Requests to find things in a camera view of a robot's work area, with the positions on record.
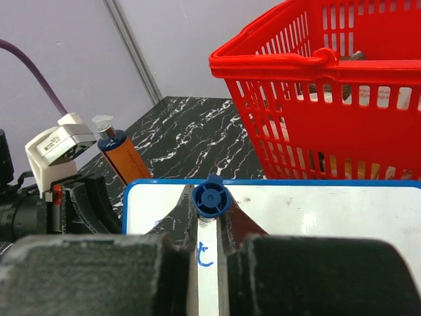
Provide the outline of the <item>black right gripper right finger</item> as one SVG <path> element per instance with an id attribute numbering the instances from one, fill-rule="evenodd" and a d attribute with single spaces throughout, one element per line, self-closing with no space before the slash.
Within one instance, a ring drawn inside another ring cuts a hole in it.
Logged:
<path id="1" fill-rule="evenodd" d="M 404 259 L 372 239 L 271 235 L 238 205 L 219 218 L 222 315 L 419 315 Z"/>

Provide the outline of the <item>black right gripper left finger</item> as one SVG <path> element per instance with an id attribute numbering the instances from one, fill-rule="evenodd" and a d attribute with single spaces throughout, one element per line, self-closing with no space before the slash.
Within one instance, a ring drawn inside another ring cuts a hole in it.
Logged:
<path id="1" fill-rule="evenodd" d="M 197 315 L 193 186 L 141 236 L 39 235 L 1 260 L 2 315 Z"/>

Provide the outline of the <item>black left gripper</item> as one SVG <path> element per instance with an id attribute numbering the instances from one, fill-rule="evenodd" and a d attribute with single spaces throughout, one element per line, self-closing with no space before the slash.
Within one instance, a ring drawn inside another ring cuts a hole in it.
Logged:
<path id="1" fill-rule="evenodd" d="M 103 176 L 80 174 L 52 182 L 42 193 L 46 234 L 121 234 Z"/>

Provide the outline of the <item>white marker with blue cap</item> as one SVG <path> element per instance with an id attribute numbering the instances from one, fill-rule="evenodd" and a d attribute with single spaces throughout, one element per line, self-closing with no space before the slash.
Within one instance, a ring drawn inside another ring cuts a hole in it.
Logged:
<path id="1" fill-rule="evenodd" d="M 206 227 L 222 216 L 231 206 L 232 198 L 221 176 L 210 174 L 197 185 L 191 195 L 199 225 Z"/>

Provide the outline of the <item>blue framed whiteboard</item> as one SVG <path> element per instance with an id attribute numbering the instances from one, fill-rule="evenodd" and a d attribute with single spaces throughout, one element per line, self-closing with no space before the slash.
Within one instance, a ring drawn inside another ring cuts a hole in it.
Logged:
<path id="1" fill-rule="evenodd" d="M 146 234 L 171 212 L 184 186 L 191 185 L 194 189 L 203 181 L 132 182 L 124 192 L 123 233 Z M 231 195 L 232 204 L 238 205 L 271 235 L 372 239 L 392 245 L 407 264 L 420 294 L 419 183 L 223 179 L 223 185 Z M 201 227 L 197 217 L 197 315 L 222 315 L 219 218 Z"/>

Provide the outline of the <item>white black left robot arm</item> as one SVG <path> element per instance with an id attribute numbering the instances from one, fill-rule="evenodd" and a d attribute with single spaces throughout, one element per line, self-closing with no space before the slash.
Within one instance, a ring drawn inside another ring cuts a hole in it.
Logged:
<path id="1" fill-rule="evenodd" d="M 120 234 L 122 222 L 113 211 L 103 176 L 80 174 L 52 183 L 40 193 L 23 187 L 33 172 L 17 183 L 5 132 L 1 131 L 1 241 L 15 242 L 34 234 Z"/>

